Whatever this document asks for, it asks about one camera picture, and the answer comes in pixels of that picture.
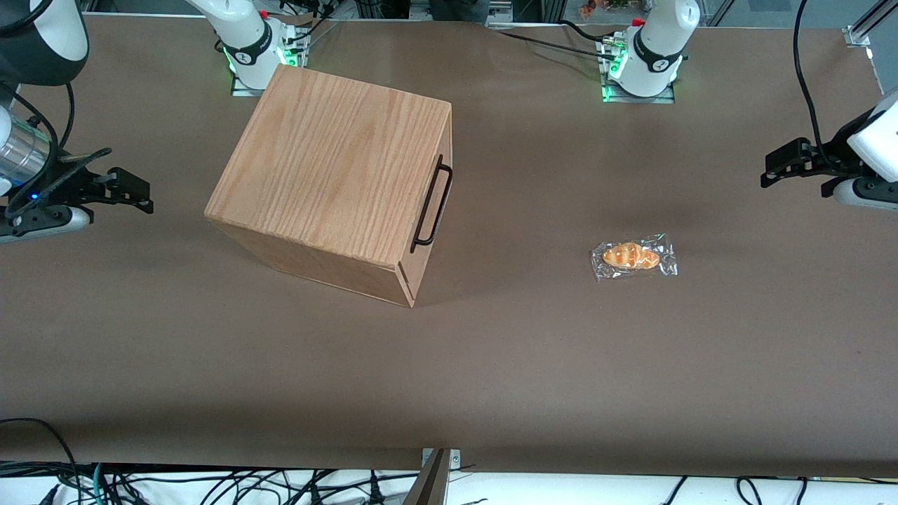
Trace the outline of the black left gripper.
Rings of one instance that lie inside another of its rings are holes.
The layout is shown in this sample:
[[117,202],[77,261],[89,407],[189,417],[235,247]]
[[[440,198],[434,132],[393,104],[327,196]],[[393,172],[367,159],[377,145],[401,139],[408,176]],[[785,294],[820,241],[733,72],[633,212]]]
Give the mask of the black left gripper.
[[859,154],[850,146],[853,133],[838,133],[826,143],[812,143],[799,137],[786,142],[765,157],[765,173],[760,177],[761,189],[794,177],[828,175],[821,185],[822,198],[869,199],[869,170]]

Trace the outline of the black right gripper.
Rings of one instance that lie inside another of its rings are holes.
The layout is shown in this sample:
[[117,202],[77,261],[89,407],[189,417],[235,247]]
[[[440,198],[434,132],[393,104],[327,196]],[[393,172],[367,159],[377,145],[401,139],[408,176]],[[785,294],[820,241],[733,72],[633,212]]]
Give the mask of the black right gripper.
[[54,168],[47,175],[36,176],[13,189],[6,204],[6,219],[12,220],[35,207],[66,205],[80,208],[93,203],[131,206],[145,214],[154,214],[150,184],[128,170],[113,167],[100,175],[81,168],[57,188],[49,189],[51,183],[67,171],[67,167]]

